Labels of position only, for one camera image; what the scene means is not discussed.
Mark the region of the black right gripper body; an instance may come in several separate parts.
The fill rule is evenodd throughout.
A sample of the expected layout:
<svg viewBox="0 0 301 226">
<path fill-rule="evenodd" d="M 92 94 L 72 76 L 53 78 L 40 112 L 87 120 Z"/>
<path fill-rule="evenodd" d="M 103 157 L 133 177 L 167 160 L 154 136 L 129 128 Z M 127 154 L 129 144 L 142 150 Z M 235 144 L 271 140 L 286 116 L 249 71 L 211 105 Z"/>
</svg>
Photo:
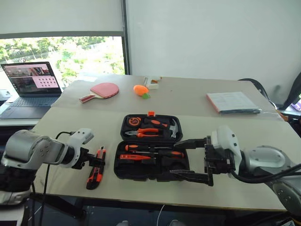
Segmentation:
<svg viewBox="0 0 301 226">
<path fill-rule="evenodd" d="M 220 153 L 214 148 L 211 137 L 206 137 L 204 170 L 208 176 L 208 185 L 213 186 L 213 174 L 227 174 L 235 170 L 234 156 L 230 150 L 222 150 Z"/>
</svg>

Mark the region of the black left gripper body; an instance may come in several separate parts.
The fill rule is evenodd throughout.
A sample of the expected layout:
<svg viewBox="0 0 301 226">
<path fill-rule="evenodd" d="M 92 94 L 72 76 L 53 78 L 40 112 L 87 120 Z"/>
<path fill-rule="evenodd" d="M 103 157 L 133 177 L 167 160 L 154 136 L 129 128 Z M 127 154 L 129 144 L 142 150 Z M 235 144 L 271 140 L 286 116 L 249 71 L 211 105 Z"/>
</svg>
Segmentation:
<svg viewBox="0 0 301 226">
<path fill-rule="evenodd" d="M 89 166 L 91 166 L 91 163 L 93 162 L 94 157 L 95 156 L 93 154 L 89 153 L 88 149 L 81 147 L 79 158 L 75 163 L 75 169 L 76 170 L 82 169 L 86 162 L 88 162 Z"/>
</svg>

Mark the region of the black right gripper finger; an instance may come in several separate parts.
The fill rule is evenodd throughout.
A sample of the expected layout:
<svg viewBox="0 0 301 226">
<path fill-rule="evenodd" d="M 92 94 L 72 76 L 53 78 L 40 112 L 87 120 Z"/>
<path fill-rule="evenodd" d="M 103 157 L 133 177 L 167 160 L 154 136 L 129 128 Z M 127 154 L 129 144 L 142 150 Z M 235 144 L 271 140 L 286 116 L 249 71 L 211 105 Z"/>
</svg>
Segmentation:
<svg viewBox="0 0 301 226">
<path fill-rule="evenodd" d="M 192 170 L 182 169 L 170 170 L 169 172 L 180 180 L 209 185 L 209 176 L 207 174 L 200 174 Z"/>
<path fill-rule="evenodd" d="M 207 139 L 187 139 L 174 144 L 174 148 L 180 149 L 197 149 L 204 148 L 207 143 Z"/>
</svg>

